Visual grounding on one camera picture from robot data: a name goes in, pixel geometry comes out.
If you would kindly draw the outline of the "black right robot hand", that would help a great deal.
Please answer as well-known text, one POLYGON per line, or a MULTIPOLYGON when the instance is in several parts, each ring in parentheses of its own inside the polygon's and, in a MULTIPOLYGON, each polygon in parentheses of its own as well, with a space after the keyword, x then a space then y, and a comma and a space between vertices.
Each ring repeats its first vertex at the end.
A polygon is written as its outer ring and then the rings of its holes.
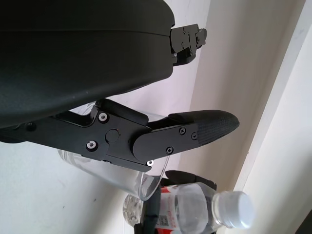
POLYGON ((211 180, 205 179, 198 175, 170 170, 166 171, 167 178, 162 178, 154 194, 143 202, 141 221, 134 225, 135 234, 157 234, 156 222, 160 211, 161 188, 171 185, 184 185, 189 183, 201 182, 216 191, 217 184, 211 180))

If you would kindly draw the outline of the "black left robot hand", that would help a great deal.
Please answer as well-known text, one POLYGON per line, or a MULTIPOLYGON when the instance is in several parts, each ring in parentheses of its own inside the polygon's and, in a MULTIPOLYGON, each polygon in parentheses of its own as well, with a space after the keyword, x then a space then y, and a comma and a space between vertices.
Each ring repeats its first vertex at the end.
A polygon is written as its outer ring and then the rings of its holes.
POLYGON ((162 0, 3 0, 0 139, 32 142, 147 172, 149 162, 216 141, 221 110, 145 114, 109 100, 168 78, 205 44, 162 0))

